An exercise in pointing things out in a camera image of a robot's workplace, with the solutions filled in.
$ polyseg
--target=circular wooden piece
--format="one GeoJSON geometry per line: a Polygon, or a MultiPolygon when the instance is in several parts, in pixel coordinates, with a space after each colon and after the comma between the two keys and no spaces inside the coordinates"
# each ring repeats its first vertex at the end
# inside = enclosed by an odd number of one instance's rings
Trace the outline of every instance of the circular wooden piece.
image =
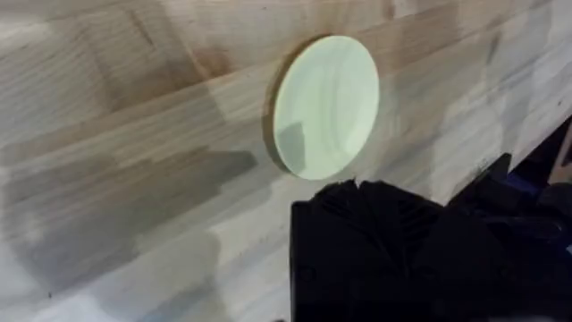
{"type": "Polygon", "coordinates": [[[276,97],[273,135],[284,165],[308,180],[345,168],[374,127],[379,93],[374,59],[360,42],[330,36],[310,45],[276,97]]]}

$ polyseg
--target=black object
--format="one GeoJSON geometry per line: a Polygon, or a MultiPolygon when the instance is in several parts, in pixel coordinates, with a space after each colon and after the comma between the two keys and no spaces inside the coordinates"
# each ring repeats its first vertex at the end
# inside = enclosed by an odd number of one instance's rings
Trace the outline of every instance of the black object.
{"type": "Polygon", "coordinates": [[[510,155],[447,207],[384,182],[292,205],[292,318],[572,318],[572,188],[507,184],[510,155]]]}

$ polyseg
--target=round disc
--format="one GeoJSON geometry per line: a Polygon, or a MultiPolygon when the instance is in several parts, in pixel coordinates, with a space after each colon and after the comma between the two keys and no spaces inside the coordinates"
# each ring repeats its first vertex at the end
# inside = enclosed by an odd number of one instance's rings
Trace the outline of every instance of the round disc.
{"type": "Polygon", "coordinates": [[[375,62],[357,40],[322,38],[296,58],[276,97],[273,135],[293,174],[320,180],[364,147],[379,105],[375,62]]]}

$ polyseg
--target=black plastic part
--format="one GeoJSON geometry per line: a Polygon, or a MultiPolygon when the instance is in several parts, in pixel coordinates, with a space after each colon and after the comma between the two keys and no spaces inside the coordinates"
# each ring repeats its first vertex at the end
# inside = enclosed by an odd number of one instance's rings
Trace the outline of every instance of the black plastic part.
{"type": "Polygon", "coordinates": [[[505,183],[509,164],[502,156],[447,207],[353,181],[295,203],[293,321],[572,317],[572,210],[555,201],[572,189],[537,199],[505,183]]]}

